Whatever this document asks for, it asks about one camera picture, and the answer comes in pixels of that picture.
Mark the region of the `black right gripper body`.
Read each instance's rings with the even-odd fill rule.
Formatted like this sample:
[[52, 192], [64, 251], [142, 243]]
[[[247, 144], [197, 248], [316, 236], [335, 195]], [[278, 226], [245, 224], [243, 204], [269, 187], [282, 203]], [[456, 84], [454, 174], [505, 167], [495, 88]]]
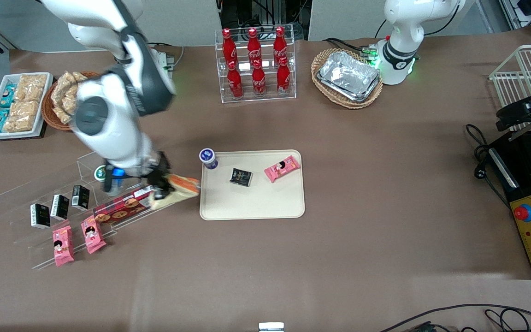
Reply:
[[148, 160], [149, 172], [144, 176], [150, 185], [169, 185], [168, 178], [171, 173], [171, 164], [164, 151], [157, 151], [153, 159]]

